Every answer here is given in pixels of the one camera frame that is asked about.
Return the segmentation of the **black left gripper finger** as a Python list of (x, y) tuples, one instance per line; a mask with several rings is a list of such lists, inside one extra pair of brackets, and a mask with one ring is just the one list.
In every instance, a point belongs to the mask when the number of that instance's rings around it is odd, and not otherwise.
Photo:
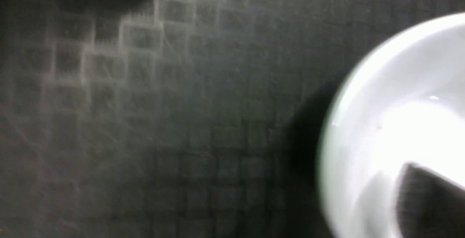
[(405, 167), (396, 200), (402, 238), (463, 238), (464, 189), (414, 164)]

